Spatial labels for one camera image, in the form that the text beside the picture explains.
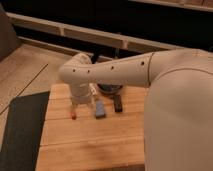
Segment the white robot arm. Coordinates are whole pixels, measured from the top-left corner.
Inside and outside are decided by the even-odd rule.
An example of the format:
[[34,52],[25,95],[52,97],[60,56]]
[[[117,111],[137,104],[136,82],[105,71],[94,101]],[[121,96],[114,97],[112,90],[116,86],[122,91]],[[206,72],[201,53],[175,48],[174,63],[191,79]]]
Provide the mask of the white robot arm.
[[84,53],[59,69],[72,100],[90,83],[141,86],[146,171],[213,171],[213,53],[176,49],[97,63]]

